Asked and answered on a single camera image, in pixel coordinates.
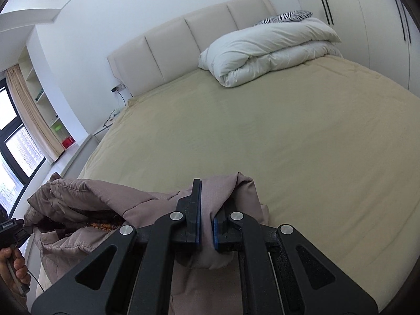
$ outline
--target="brown jacket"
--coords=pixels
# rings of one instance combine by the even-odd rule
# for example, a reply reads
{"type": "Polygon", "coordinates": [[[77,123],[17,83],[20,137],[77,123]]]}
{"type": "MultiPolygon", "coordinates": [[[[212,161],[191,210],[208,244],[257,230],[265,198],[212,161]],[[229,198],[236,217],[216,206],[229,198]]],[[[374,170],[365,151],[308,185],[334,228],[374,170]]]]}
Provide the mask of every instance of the brown jacket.
{"type": "MultiPolygon", "coordinates": [[[[113,233],[94,226],[92,223],[102,222],[97,218],[114,225],[126,221],[136,228],[151,225],[174,211],[178,200],[192,189],[168,194],[143,192],[104,181],[58,177],[53,176],[28,199],[30,208],[25,214],[25,226],[34,227],[35,243],[52,283],[113,233]]],[[[237,173],[203,179],[202,251],[188,266],[175,262],[170,314],[242,314],[234,254],[219,254],[213,248],[212,220],[230,195],[239,211],[260,223],[268,222],[268,208],[260,205],[251,178],[237,173]]]]}

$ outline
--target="red box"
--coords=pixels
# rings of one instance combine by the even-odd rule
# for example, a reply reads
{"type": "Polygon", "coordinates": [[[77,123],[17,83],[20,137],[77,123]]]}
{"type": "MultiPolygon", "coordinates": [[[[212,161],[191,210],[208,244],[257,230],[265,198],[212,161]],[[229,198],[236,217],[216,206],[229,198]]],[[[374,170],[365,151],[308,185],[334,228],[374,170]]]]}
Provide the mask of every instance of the red box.
{"type": "Polygon", "coordinates": [[[64,148],[70,147],[74,143],[74,138],[72,136],[67,137],[61,144],[64,146],[64,148]]]}

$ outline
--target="white duvet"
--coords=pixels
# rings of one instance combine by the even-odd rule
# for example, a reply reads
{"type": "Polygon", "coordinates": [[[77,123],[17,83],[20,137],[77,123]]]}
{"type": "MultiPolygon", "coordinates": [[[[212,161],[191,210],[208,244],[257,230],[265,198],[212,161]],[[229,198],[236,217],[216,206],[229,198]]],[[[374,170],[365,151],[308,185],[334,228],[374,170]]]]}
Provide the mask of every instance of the white duvet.
{"type": "Polygon", "coordinates": [[[316,18],[257,25],[215,40],[200,54],[198,66],[234,87],[326,54],[342,56],[333,42],[341,42],[337,33],[316,18]]]}

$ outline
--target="window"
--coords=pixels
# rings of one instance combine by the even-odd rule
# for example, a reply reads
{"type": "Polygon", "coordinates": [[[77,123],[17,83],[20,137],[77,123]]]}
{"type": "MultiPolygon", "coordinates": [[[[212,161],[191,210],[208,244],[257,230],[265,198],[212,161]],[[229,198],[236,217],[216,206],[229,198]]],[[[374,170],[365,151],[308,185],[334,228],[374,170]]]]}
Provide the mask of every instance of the window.
{"type": "Polygon", "coordinates": [[[10,96],[0,81],[0,204],[14,210],[25,186],[45,158],[29,136],[10,96]]]}

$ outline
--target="white wall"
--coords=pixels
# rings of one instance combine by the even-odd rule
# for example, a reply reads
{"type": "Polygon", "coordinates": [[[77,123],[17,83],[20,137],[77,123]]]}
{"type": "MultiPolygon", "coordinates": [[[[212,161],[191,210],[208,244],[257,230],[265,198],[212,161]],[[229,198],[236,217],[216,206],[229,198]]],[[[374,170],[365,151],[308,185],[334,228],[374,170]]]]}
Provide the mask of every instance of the white wall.
{"type": "MultiPolygon", "coordinates": [[[[45,58],[87,132],[118,106],[118,82],[106,57],[122,44],[176,16],[227,0],[70,0],[54,23],[36,26],[45,58]]],[[[277,12],[298,0],[271,0],[277,12]]]]}
{"type": "Polygon", "coordinates": [[[59,0],[9,0],[0,14],[28,9],[61,9],[59,0]]]}
{"type": "Polygon", "coordinates": [[[55,75],[51,71],[47,59],[45,58],[43,48],[39,42],[36,28],[29,35],[27,40],[27,48],[29,57],[34,65],[35,73],[39,82],[43,86],[48,100],[51,102],[52,107],[60,117],[61,122],[66,129],[70,132],[76,142],[82,141],[87,136],[87,132],[82,124],[75,116],[73,110],[68,104],[65,96],[58,88],[55,75]]]}

